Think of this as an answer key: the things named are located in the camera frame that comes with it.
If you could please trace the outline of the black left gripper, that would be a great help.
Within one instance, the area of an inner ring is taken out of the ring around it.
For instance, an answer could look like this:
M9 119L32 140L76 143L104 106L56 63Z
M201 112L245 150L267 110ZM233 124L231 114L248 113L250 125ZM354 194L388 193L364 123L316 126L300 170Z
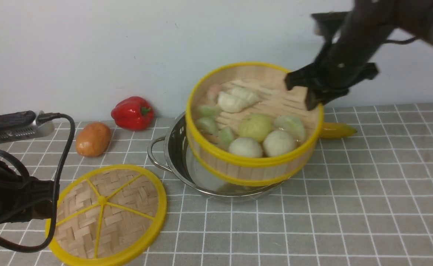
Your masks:
M0 150L0 224L55 216L54 182L39 180L24 164Z

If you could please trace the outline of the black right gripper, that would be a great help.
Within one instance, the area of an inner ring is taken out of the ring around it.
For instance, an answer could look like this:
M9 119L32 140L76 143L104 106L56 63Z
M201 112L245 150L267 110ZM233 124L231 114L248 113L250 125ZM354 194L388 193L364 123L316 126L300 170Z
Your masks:
M377 65L370 62L380 44L326 41L316 59L305 70L286 74L287 91L296 86L307 89L306 109L346 96L352 86L365 80L373 80L379 74Z

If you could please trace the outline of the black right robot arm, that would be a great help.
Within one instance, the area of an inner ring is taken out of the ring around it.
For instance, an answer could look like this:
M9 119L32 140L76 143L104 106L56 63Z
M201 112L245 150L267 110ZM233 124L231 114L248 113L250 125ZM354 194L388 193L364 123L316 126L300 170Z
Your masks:
M355 0L351 11L311 17L325 42L311 64L284 79L288 91L297 86L307 89L307 110L376 78L379 71L370 59L382 45L422 40L433 46L433 0Z

